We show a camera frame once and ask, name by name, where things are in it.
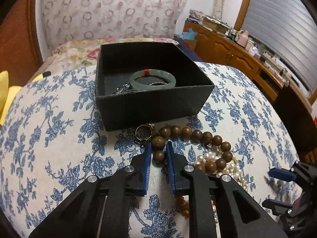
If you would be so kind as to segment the floral pink bed blanket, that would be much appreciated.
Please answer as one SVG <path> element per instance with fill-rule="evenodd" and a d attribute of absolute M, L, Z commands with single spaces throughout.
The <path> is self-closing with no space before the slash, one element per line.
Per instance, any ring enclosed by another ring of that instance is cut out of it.
<path fill-rule="evenodd" d="M 133 43 L 133 42 L 161 42 L 179 45 L 171 38 L 127 38 L 127 39 L 95 39 L 68 41 L 52 51 L 39 70 L 29 82 L 37 81 L 40 75 L 49 71 L 52 75 L 76 68 L 92 66 L 97 63 L 101 45 Z"/>

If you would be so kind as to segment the grey window blind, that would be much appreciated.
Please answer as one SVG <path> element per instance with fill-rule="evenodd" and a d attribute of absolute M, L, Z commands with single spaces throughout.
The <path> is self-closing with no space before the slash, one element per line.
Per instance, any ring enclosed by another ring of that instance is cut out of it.
<path fill-rule="evenodd" d="M 242 27 L 316 88 L 316 23 L 301 0 L 250 0 Z"/>

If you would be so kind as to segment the black jewelry box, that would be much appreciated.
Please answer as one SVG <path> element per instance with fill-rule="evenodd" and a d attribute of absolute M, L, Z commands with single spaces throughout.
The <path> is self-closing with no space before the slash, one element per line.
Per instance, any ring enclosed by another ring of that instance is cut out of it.
<path fill-rule="evenodd" d="M 215 85 L 176 45 L 101 45 L 96 105 L 107 131 L 196 115 Z"/>

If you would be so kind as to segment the blue tissue box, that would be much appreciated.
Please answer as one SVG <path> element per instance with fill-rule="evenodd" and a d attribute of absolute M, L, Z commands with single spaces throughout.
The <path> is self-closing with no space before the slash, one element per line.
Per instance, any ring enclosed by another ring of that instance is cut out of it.
<path fill-rule="evenodd" d="M 182 33 L 182 39 L 183 40 L 195 40 L 197 35 L 198 35 L 198 33 L 193 31 L 193 29 L 188 29 L 187 32 Z"/>

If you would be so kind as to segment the pink kettle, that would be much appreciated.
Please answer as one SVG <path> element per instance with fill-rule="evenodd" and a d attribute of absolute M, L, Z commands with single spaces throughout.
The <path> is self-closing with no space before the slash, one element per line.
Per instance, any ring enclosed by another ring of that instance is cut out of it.
<path fill-rule="evenodd" d="M 249 32 L 247 30 L 238 31 L 238 40 L 236 43 L 241 47 L 245 48 L 249 39 Z"/>

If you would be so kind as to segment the green jade bangle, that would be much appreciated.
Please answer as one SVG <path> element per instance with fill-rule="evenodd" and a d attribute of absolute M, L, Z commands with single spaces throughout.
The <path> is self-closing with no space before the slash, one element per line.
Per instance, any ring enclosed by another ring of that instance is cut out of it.
<path fill-rule="evenodd" d="M 166 71 L 144 69 L 130 76 L 130 85 L 138 91 L 171 89 L 176 86 L 175 77 Z"/>

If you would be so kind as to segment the silver chain jewelry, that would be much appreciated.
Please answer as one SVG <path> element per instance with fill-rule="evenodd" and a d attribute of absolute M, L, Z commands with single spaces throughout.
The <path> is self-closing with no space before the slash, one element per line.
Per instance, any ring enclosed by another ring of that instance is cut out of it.
<path fill-rule="evenodd" d="M 131 87 L 131 85 L 130 85 L 130 84 L 125 83 L 125 84 L 123 84 L 122 86 L 120 86 L 120 87 L 117 87 L 117 88 L 116 88 L 116 92 L 115 92 L 115 94 L 119 94 L 119 93 L 127 92 L 127 91 L 129 91 L 129 90 L 130 90 L 130 87 Z"/>

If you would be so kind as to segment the yellow Pikachu plush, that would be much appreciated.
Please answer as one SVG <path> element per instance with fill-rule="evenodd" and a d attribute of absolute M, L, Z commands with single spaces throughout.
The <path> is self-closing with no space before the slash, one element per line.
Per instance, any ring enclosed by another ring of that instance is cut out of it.
<path fill-rule="evenodd" d="M 8 71 L 5 70 L 1 72 L 1 126 L 4 124 L 9 108 L 21 88 L 21 86 L 15 85 L 9 87 Z"/>

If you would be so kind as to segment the cardboard box on cabinet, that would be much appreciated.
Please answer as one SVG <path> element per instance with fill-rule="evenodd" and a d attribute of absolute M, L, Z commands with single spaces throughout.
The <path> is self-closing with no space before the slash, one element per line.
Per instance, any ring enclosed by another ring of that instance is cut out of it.
<path fill-rule="evenodd" d="M 230 27 L 221 20 L 204 15 L 202 17 L 202 26 L 211 29 L 214 32 L 225 33 Z"/>

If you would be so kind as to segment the wooden sideboard cabinet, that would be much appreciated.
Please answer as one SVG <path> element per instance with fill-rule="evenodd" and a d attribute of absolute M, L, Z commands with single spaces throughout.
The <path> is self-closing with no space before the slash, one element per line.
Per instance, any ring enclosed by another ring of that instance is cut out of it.
<path fill-rule="evenodd" d="M 195 53 L 205 62 L 223 64 L 243 72 L 265 95 L 284 123 L 302 161 L 316 162 L 316 125 L 310 102 L 292 80 L 283 81 L 259 59 L 234 41 L 201 25 L 185 21 L 184 31 L 197 32 Z"/>

